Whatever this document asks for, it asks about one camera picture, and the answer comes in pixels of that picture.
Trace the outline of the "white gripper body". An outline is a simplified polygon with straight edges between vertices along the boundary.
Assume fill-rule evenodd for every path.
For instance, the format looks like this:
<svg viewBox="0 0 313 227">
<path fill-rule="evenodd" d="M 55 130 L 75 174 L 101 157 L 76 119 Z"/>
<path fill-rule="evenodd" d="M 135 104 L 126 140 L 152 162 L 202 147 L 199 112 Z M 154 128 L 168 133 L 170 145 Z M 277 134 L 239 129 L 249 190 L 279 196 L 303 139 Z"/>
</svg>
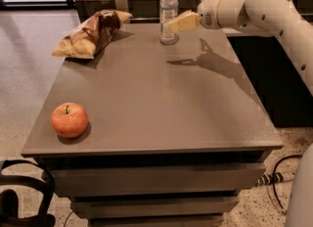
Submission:
<svg viewBox="0 0 313 227">
<path fill-rule="evenodd" d="M 206 29 L 219 29 L 218 5 L 220 0 L 201 1 L 198 5 L 198 14 L 201 25 Z"/>
</svg>

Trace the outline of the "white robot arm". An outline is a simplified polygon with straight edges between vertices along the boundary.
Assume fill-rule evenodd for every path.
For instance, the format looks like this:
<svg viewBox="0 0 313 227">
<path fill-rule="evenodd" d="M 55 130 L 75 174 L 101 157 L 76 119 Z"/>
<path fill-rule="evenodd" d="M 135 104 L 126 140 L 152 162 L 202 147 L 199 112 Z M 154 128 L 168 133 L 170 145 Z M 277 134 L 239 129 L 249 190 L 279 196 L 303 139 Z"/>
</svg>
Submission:
<svg viewBox="0 0 313 227">
<path fill-rule="evenodd" d="M 291 0 L 201 0 L 164 24 L 167 32 L 229 27 L 244 34 L 273 36 L 313 95 L 313 25 Z M 313 145 L 302 155 L 292 182 L 285 227 L 313 227 Z"/>
</svg>

